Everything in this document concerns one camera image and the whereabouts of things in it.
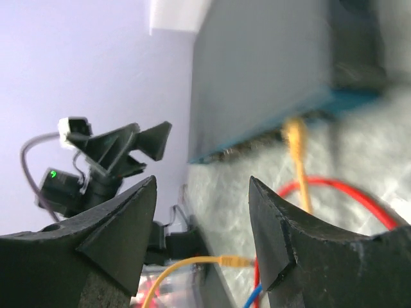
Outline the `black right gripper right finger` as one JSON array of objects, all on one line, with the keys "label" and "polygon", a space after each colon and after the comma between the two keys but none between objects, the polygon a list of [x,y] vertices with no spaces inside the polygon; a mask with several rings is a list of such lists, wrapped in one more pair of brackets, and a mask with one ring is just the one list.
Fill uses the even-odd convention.
[{"label": "black right gripper right finger", "polygon": [[257,178],[249,210],[272,307],[409,307],[410,227],[372,236],[326,223]]}]

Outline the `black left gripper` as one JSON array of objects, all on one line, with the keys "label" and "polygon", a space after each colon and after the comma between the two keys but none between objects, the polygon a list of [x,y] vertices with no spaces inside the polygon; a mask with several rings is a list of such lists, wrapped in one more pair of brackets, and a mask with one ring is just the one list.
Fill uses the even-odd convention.
[{"label": "black left gripper", "polygon": [[[112,199],[125,178],[139,175],[146,168],[146,164],[132,158],[130,152],[139,150],[152,160],[162,160],[171,127],[172,124],[165,121],[140,132],[139,125],[132,123],[92,136],[88,141],[74,141],[77,151],[73,165],[83,154],[89,164],[89,174],[80,172],[76,176],[48,169],[41,185],[34,186],[38,206],[52,216],[59,213],[70,218]],[[136,134],[137,140],[131,141]]]}]

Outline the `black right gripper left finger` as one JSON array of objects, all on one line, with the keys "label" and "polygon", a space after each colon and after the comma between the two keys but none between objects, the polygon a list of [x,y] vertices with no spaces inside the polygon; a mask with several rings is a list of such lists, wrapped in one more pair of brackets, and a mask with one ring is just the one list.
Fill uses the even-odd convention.
[{"label": "black right gripper left finger", "polygon": [[128,307],[157,201],[154,176],[38,232],[1,237],[2,307]]}]

